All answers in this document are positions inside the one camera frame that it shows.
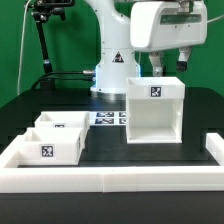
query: cable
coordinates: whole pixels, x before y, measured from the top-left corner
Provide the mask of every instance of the cable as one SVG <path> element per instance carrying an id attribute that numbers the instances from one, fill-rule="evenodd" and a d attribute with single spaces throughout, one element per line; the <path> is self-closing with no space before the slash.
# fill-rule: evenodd
<path id="1" fill-rule="evenodd" d="M 224 19 L 224 14 L 221 15 L 221 16 L 218 16 L 218 17 L 216 17 L 216 18 L 214 18 L 214 19 L 210 19 L 210 20 L 208 20 L 207 23 L 213 23 L 213 22 L 216 22 L 216 21 L 221 20 L 221 19 Z"/>
<path id="2" fill-rule="evenodd" d="M 49 79 L 52 79 L 52 80 L 63 80 L 63 81 L 87 81 L 87 82 L 94 82 L 95 81 L 95 77 L 86 77 L 86 78 L 77 78 L 77 79 L 72 79 L 72 78 L 58 78 L 58 77 L 43 77 L 43 78 L 40 78 L 38 79 L 31 87 L 31 90 L 35 90 L 37 85 L 41 82 L 41 81 L 44 81 L 44 80 L 49 80 Z"/>
<path id="3" fill-rule="evenodd" d="M 22 28 L 22 37 L 21 37 L 21 46 L 20 46 L 20 59 L 19 59 L 19 74 L 18 74 L 18 81 L 17 81 L 17 95 L 20 95 L 20 82 L 22 76 L 22 66 L 23 66 L 23 50 L 24 50 L 24 38 L 25 38 L 25 28 L 26 28 L 26 14 L 29 7 L 29 3 L 31 0 L 28 0 L 25 9 L 24 9 L 24 16 L 23 16 L 23 28 Z"/>

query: green backdrop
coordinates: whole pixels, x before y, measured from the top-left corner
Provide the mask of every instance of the green backdrop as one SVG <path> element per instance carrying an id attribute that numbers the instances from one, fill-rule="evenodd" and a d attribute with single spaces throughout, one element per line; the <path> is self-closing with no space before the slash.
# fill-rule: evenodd
<path id="1" fill-rule="evenodd" d="M 224 14 L 223 0 L 207 0 L 205 3 L 209 19 Z M 130 3 L 116 4 L 117 10 L 126 15 L 130 15 L 131 7 Z M 24 1 L 2 1 L 1 9 L 0 106 L 3 106 L 16 97 Z M 84 0 L 76 0 L 74 7 L 66 9 L 66 15 L 65 22 L 52 16 L 50 21 L 44 24 L 54 70 L 94 69 L 100 60 L 99 25 L 94 12 Z M 177 76 L 186 86 L 211 88 L 224 96 L 223 55 L 224 20 L 209 24 L 206 43 L 193 48 L 187 72 L 176 72 L 178 50 L 166 51 L 164 61 L 167 75 Z M 142 54 L 141 67 L 144 76 L 152 75 L 148 54 Z M 27 16 L 21 91 L 28 90 L 42 74 L 39 39 L 30 10 Z M 59 88 L 86 88 L 91 85 L 82 81 L 57 82 Z"/>

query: black tabletop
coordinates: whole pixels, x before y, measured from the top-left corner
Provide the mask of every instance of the black tabletop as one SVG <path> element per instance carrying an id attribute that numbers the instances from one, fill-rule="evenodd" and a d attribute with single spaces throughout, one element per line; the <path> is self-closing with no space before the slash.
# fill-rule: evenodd
<path id="1" fill-rule="evenodd" d="M 0 109 L 0 151 L 41 111 L 124 111 L 87 89 L 26 91 Z M 187 88 L 182 144 L 126 143 L 125 127 L 91 127 L 78 167 L 217 165 L 206 133 L 224 137 L 224 98 Z M 224 192 L 0 194 L 0 223 L 223 223 Z"/>

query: white block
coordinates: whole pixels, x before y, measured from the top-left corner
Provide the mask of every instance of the white block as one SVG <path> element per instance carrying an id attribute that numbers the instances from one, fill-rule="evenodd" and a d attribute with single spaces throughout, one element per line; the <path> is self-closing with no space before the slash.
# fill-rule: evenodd
<path id="1" fill-rule="evenodd" d="M 117 167 L 103 170 L 103 192 L 128 192 L 137 190 L 136 168 Z"/>
<path id="2" fill-rule="evenodd" d="M 181 143 L 184 94 L 176 77 L 127 79 L 127 142 Z"/>
<path id="3" fill-rule="evenodd" d="M 224 139 L 217 133 L 206 135 L 206 149 L 220 166 L 224 166 Z"/>
<path id="4" fill-rule="evenodd" d="M 39 128 L 83 128 L 83 137 L 90 128 L 88 111 L 43 111 L 34 122 Z"/>
<path id="5" fill-rule="evenodd" d="M 77 165 L 82 128 L 28 128 L 17 142 L 20 165 Z"/>

